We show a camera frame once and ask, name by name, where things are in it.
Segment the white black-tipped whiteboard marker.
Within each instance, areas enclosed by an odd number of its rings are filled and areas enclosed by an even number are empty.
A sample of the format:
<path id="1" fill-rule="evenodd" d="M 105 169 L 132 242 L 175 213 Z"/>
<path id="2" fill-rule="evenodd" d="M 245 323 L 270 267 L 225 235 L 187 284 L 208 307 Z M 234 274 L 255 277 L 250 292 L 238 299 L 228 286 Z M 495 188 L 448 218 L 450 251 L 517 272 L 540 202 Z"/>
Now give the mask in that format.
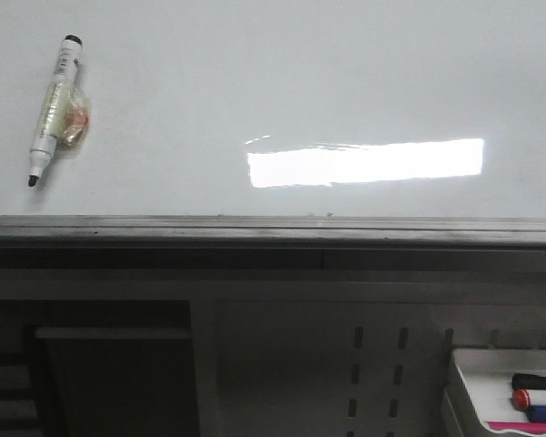
<path id="1" fill-rule="evenodd" d="M 90 103 L 79 82 L 83 42 L 75 35 L 62 40 L 29 149 L 27 186 L 33 188 L 56 155 L 80 147 L 90 121 Z"/>

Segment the white whiteboard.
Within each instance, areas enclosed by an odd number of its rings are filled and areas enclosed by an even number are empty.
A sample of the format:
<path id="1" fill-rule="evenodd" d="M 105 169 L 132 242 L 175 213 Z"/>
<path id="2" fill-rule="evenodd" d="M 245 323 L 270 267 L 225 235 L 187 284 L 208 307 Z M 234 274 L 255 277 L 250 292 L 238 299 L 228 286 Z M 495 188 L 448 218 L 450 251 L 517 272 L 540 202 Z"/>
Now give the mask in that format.
<path id="1" fill-rule="evenodd" d="M 65 36 L 90 121 L 27 186 Z M 0 1 L 0 215 L 546 219 L 546 1 Z"/>

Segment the grey aluminium whiteboard tray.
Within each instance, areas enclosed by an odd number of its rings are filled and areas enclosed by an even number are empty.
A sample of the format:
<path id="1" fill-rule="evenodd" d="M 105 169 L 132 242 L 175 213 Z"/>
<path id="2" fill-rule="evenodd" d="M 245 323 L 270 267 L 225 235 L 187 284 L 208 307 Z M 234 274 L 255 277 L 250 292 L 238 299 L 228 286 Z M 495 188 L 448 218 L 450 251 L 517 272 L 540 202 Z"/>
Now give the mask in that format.
<path id="1" fill-rule="evenodd" d="M 3 215 L 0 268 L 546 272 L 546 219 Z"/>

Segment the white slotted pegboard panel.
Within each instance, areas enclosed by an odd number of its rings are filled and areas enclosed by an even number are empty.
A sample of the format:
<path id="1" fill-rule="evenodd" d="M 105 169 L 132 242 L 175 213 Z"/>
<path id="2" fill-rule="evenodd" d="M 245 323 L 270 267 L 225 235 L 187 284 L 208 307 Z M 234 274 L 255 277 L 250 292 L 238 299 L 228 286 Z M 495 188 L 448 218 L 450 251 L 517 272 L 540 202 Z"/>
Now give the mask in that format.
<path id="1" fill-rule="evenodd" d="M 190 310 L 205 436 L 444 436 L 453 350 L 546 350 L 546 287 L 236 282 Z"/>

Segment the white marker storage tray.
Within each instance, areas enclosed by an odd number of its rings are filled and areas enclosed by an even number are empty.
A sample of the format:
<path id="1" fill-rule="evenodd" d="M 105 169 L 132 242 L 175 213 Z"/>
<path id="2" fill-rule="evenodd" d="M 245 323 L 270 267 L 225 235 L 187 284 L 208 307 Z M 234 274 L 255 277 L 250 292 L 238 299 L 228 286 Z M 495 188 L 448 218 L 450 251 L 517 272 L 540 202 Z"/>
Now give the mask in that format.
<path id="1" fill-rule="evenodd" d="M 514 373 L 546 376 L 546 350 L 456 349 L 441 404 L 449 436 L 546 436 L 491 430 L 487 422 L 529 422 L 512 404 Z"/>

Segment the dark shelf compartment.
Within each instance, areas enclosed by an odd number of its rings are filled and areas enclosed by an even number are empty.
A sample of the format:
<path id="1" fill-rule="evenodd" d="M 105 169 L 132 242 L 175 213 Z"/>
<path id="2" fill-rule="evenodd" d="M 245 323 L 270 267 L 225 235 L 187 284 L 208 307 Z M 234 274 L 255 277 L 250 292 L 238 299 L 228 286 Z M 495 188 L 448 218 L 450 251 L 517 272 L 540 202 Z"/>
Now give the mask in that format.
<path id="1" fill-rule="evenodd" d="M 0 436 L 197 436 L 184 301 L 0 301 Z"/>

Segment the black capped marker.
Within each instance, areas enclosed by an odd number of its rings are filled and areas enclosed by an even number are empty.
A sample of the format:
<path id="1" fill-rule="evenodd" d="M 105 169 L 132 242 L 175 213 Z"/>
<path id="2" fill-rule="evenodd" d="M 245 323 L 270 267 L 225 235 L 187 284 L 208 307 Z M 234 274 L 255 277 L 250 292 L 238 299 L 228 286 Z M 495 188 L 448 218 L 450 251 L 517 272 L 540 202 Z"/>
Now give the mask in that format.
<path id="1" fill-rule="evenodd" d="M 514 391 L 546 391 L 546 376 L 529 373 L 514 373 L 511 377 L 511 387 Z"/>

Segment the red capped marker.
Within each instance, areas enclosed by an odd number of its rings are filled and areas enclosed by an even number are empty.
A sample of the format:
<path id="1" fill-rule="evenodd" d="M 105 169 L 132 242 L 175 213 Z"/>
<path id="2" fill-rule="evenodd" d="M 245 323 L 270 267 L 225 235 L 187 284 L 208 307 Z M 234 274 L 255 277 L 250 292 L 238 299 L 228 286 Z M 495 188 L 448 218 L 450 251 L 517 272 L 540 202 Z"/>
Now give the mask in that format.
<path id="1" fill-rule="evenodd" d="M 518 411 L 526 411 L 537 406 L 546 407 L 546 391 L 518 389 L 512 393 L 511 401 Z"/>

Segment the blue capped marker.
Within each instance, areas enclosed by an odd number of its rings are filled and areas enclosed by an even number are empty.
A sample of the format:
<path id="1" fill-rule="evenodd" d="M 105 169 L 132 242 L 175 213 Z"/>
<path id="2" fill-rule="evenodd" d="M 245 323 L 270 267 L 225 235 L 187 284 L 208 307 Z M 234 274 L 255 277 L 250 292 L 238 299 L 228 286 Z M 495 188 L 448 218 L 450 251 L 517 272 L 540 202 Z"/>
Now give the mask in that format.
<path id="1" fill-rule="evenodd" d="M 530 422 L 546 423 L 546 405 L 532 405 L 526 413 Z"/>

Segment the pink eraser edge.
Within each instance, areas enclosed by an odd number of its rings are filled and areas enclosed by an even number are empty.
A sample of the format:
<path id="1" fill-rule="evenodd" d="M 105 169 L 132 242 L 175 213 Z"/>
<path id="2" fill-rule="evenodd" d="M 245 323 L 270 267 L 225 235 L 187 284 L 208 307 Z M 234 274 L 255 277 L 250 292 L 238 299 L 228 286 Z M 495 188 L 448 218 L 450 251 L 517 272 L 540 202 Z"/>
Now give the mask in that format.
<path id="1" fill-rule="evenodd" d="M 487 425 L 494 431 L 546 433 L 546 422 L 487 422 Z"/>

